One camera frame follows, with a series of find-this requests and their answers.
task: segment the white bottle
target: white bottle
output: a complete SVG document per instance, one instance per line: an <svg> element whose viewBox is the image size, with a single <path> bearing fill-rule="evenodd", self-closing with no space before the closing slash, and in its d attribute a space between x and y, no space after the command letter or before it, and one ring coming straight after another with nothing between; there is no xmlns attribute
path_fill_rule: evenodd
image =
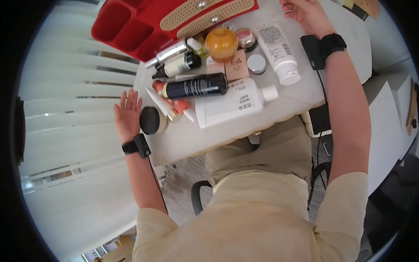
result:
<svg viewBox="0 0 419 262"><path fill-rule="evenodd" d="M301 77L297 61L278 20L259 23L251 28L269 63L277 73L281 85L288 86L298 82Z"/></svg>
<svg viewBox="0 0 419 262"><path fill-rule="evenodd" d="M196 98L195 111L199 126L205 128L259 113L265 102L276 98L276 86L259 89L253 79L243 78L228 84L227 93L223 96Z"/></svg>

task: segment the orange jar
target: orange jar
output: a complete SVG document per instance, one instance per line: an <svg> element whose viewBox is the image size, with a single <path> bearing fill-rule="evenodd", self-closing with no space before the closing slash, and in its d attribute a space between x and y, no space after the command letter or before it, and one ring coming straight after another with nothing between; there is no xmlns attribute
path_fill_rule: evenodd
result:
<svg viewBox="0 0 419 262"><path fill-rule="evenodd" d="M227 28L215 28L207 35L205 46L214 61L227 63L234 58L238 40L233 31Z"/></svg>

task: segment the white table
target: white table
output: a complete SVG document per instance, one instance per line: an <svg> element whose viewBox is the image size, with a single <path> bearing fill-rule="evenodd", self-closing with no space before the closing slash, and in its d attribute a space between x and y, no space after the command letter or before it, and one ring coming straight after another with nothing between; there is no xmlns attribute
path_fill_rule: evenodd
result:
<svg viewBox="0 0 419 262"><path fill-rule="evenodd" d="M320 2L336 31L344 38L357 74L364 83L371 76L372 67L370 39L365 23L330 0ZM275 84L279 98L266 103L265 109L259 114L205 129L200 129L197 121L192 123L186 117L182 117L176 123L169 123L162 134L146 137L152 152L153 166L200 155L324 104L317 73L312 70L300 42L300 37L305 35L303 29L296 21L284 17L284 12L277 0L258 1L258 3L259 10L234 18L230 21L231 24L238 29L273 18L278 19L295 53L301 80L294 85L282 86L270 66L262 75L251 75L258 87ZM254 53L261 53L260 48L258 47ZM144 89L151 88L153 83L151 75L154 72L154 68L145 69L143 63L140 64L137 72L134 89L139 91L140 97L143 98L143 106L155 106Z"/></svg>

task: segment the gray carpet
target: gray carpet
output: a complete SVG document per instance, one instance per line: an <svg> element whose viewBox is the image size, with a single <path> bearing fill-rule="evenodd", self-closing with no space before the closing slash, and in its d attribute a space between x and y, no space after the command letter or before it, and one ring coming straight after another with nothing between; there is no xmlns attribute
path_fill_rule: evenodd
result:
<svg viewBox="0 0 419 262"><path fill-rule="evenodd" d="M252 144L259 143L257 136L249 137ZM313 150L313 158L316 163L317 138L312 138L311 145ZM329 157L322 146L319 148L319 163L330 161ZM195 182L207 180L208 171L205 169L204 156L197 156L178 161L172 165L166 166L165 179L162 181L163 196L170 217L178 224L195 217L191 203L191 188ZM325 189L320 177L315 181L314 192L311 203L309 205L309 219L313 223L316 219L317 210L323 201ZM205 208L212 197L212 189L208 187L201 188L202 206Z"/></svg>

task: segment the white vertical blinds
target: white vertical blinds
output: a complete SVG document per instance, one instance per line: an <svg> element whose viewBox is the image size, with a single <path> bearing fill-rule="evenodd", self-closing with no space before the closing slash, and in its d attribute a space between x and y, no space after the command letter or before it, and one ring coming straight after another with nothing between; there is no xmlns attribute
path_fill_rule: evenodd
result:
<svg viewBox="0 0 419 262"><path fill-rule="evenodd" d="M63 1L46 18L25 60L26 145L19 166L32 218L60 261L135 225L113 104L138 62L92 39L96 5Z"/></svg>

